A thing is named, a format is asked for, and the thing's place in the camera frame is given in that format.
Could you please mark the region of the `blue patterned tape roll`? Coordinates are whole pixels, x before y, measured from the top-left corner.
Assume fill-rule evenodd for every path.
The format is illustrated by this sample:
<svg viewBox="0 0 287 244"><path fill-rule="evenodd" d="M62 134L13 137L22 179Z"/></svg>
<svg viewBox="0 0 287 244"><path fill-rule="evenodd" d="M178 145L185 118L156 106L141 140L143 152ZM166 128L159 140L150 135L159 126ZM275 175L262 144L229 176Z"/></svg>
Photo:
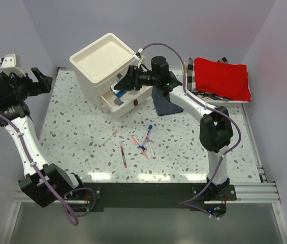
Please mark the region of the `blue patterned tape roll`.
<svg viewBox="0 0 287 244"><path fill-rule="evenodd" d="M119 83L119 81L114 82L111 86L110 86L110 90L111 92L118 98L121 98L124 94L127 93L126 90L122 89L122 90L117 90L115 89L115 86Z"/></svg>

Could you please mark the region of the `cream drawer organizer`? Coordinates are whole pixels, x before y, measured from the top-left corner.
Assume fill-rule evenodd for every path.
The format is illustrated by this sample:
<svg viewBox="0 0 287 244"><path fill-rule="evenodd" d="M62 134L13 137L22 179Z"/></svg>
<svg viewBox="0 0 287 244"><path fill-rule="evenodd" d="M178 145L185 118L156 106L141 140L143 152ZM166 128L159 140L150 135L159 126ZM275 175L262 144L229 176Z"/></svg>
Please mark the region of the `cream drawer organizer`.
<svg viewBox="0 0 287 244"><path fill-rule="evenodd" d="M69 60L84 96L102 113L119 118L144 102L152 93L151 86L139 91L126 92L115 103L113 86L127 73L130 65L137 65L134 51L113 33L107 33L80 51Z"/></svg>

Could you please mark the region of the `blue grey glue stick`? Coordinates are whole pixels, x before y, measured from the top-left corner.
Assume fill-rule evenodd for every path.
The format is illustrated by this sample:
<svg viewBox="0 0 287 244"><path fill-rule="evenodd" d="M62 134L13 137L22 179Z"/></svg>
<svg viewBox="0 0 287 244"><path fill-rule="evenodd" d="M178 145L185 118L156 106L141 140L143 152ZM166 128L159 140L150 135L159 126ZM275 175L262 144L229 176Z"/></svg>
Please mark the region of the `blue grey glue stick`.
<svg viewBox="0 0 287 244"><path fill-rule="evenodd" d="M116 98L116 99L114 100L114 103L115 103L116 105L118 105L118 106L121 106L121 105L123 104L123 101L122 101L120 98Z"/></svg>

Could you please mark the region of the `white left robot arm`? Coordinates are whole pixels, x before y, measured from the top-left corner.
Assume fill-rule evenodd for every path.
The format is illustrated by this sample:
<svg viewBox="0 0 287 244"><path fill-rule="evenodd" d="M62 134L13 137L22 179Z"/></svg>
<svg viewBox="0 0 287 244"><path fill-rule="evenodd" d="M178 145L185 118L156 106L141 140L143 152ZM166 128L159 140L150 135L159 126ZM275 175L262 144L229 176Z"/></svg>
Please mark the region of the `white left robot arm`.
<svg viewBox="0 0 287 244"><path fill-rule="evenodd" d="M24 179L21 191L41 207L46 207L58 196L69 194L74 199L85 196L86 187L75 174L67 174L49 163L41 153L35 125L25 100L51 92L53 79L32 68L37 81L20 68L0 72L0 126L12 137L22 160Z"/></svg>

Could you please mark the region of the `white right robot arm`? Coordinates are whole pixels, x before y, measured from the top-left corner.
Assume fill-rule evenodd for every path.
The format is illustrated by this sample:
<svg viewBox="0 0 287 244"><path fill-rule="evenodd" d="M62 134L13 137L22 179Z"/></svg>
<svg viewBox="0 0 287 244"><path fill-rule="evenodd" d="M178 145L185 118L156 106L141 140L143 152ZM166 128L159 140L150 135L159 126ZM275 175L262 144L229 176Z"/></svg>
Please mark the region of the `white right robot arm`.
<svg viewBox="0 0 287 244"><path fill-rule="evenodd" d="M193 199L201 195L217 200L225 194L230 180L225 168L233 129L228 110L224 106L214 107L183 87L171 77L169 64L163 56L151 60L151 70L130 65L127 73L113 86L114 90L139 91L143 86L152 86L168 102L181 107L200 123L199 139L208 151L209 173L204 188Z"/></svg>

